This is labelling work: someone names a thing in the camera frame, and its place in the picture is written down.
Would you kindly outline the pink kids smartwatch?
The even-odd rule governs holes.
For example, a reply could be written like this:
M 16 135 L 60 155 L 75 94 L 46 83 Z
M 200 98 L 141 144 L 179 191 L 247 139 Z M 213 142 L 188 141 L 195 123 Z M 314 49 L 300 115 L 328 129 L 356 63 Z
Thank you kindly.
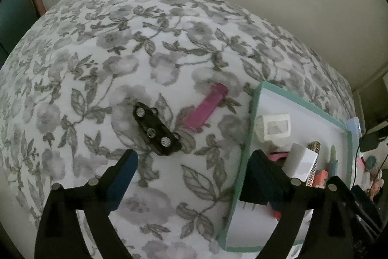
M 289 152 L 272 152 L 268 155 L 268 160 L 283 165 L 288 156 Z

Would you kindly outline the white small box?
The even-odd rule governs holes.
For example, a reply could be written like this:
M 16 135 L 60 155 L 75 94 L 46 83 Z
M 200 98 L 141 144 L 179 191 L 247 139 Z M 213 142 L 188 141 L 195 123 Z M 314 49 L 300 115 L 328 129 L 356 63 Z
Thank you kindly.
M 297 178 L 306 182 L 309 176 L 316 153 L 297 143 L 292 144 L 289 156 L 282 167 L 289 178 Z

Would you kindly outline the white rectangular plastic frame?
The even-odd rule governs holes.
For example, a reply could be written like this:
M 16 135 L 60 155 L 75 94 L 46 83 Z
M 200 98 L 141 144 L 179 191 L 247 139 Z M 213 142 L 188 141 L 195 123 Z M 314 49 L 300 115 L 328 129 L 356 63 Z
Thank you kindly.
M 265 114 L 255 120 L 255 133 L 259 141 L 276 143 L 291 136 L 289 114 Z

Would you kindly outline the gold patterned black lighter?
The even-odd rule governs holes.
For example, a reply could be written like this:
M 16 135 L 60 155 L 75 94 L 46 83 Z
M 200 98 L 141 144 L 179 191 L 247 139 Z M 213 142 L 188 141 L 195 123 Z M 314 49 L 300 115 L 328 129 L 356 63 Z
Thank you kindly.
M 311 187 L 314 181 L 314 176 L 316 174 L 316 168 L 318 164 L 318 155 L 320 153 L 321 144 L 318 141 L 313 141 L 308 144 L 307 148 L 313 152 L 316 153 L 316 157 L 314 160 L 314 164 L 312 165 L 312 168 L 310 170 L 309 176 L 306 181 L 306 186 Z

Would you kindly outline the black toy car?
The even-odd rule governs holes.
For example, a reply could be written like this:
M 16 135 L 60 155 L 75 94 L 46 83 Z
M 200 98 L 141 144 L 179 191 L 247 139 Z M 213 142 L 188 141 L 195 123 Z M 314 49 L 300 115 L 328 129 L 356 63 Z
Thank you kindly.
M 140 136 L 157 155 L 170 156 L 182 149 L 180 135 L 166 127 L 159 118 L 158 109 L 136 102 L 133 115 L 138 124 Z

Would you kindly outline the magenta small cylinder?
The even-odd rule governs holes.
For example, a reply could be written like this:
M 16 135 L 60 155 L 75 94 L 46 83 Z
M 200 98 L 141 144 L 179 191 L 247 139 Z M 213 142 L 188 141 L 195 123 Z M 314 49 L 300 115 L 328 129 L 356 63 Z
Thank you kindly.
M 211 88 L 209 94 L 202 100 L 184 120 L 184 127 L 196 132 L 207 123 L 212 113 L 216 110 L 218 105 L 227 96 L 229 89 L 221 84 L 215 83 Z

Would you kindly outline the colourful trinket pile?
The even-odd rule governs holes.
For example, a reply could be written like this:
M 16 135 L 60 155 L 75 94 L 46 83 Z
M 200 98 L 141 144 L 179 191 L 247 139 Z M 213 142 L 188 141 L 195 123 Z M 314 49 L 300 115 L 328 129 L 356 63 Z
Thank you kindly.
M 378 194 L 380 189 L 384 186 L 383 180 L 383 171 L 380 170 L 376 177 L 373 179 L 371 187 L 366 190 L 366 194 L 369 196 L 370 200 L 373 200 L 374 197 Z

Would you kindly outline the teal round tin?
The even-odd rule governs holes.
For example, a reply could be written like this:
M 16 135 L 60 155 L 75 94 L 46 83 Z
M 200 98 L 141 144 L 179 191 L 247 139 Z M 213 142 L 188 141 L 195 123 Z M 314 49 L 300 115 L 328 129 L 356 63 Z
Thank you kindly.
M 375 156 L 370 155 L 370 156 L 366 159 L 365 164 L 366 164 L 366 169 L 367 169 L 367 170 L 373 170 L 373 169 L 377 166 L 378 160 L 376 159 Z

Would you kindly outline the teal white shallow box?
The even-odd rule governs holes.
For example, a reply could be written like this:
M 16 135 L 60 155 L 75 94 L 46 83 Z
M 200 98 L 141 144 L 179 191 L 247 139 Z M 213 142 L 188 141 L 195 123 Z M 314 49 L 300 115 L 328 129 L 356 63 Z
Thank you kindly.
M 266 163 L 303 184 L 312 185 L 327 173 L 350 186 L 357 146 L 350 129 L 317 106 L 268 82 L 260 84 L 232 206 L 218 235 L 220 247 L 228 252 L 258 252 L 278 223 L 275 203 L 255 184 L 249 168 L 256 150 L 264 153 Z

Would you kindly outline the black power adapter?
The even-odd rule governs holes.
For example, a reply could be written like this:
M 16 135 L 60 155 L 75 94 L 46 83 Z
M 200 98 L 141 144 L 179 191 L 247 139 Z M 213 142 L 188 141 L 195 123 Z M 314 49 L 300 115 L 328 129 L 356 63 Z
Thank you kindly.
M 378 148 L 378 145 L 387 140 L 388 127 L 383 127 L 376 132 L 365 134 L 359 138 L 360 152 L 368 152 Z

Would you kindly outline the white power strip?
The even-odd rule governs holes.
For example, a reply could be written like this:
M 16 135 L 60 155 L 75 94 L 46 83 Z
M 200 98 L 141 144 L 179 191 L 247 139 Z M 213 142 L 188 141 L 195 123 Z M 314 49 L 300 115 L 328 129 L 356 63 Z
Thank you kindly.
M 349 119 L 346 122 L 346 125 L 347 125 L 348 129 L 351 131 L 351 133 L 353 134 L 354 137 L 356 137 L 357 139 L 362 137 L 362 130 L 361 130 L 361 127 L 360 127 L 360 121 L 359 121 L 357 116 Z

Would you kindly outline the floral grey white blanket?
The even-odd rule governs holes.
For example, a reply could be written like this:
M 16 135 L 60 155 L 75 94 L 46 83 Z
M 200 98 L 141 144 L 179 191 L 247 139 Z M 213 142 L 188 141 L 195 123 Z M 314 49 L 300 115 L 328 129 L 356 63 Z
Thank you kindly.
M 101 176 L 126 149 L 139 170 L 110 215 L 136 258 L 237 258 L 216 234 L 232 199 L 255 88 L 270 82 L 336 120 L 348 81 L 303 42 L 223 0 L 61 0 L 1 69 L 1 166 L 38 226 L 52 184 Z M 215 83 L 229 92 L 196 132 L 184 120 Z M 159 156 L 133 110 L 159 111 L 182 149 Z

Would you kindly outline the dark teal cabinet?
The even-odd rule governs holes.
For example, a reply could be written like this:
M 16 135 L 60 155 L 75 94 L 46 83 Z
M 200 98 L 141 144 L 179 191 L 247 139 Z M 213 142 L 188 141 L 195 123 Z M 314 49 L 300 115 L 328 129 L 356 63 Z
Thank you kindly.
M 43 0 L 1 0 L 1 64 L 45 11 Z

